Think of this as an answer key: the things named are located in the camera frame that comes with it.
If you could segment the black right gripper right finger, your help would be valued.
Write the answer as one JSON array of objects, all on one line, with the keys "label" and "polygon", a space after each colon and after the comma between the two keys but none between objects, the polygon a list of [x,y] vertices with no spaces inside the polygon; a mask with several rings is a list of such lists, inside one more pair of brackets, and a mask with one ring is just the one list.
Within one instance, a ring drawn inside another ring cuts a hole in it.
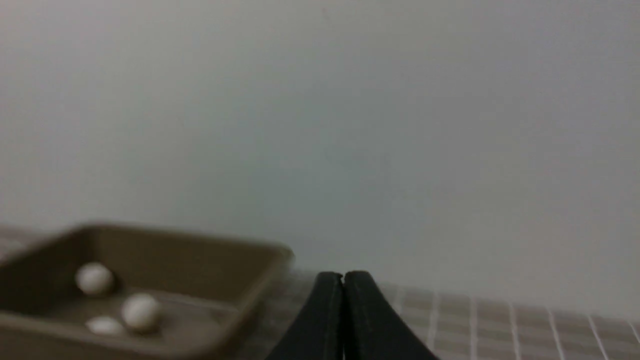
[{"label": "black right gripper right finger", "polygon": [[436,360],[402,321],[367,271],[350,271],[343,278],[346,360]]}]

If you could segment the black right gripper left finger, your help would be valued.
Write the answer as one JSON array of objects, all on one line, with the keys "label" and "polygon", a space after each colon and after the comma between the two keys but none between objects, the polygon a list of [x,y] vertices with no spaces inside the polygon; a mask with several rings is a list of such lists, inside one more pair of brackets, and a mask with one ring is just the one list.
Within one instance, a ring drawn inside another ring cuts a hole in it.
[{"label": "black right gripper left finger", "polygon": [[325,271],[268,360],[342,360],[344,358],[343,276]]}]

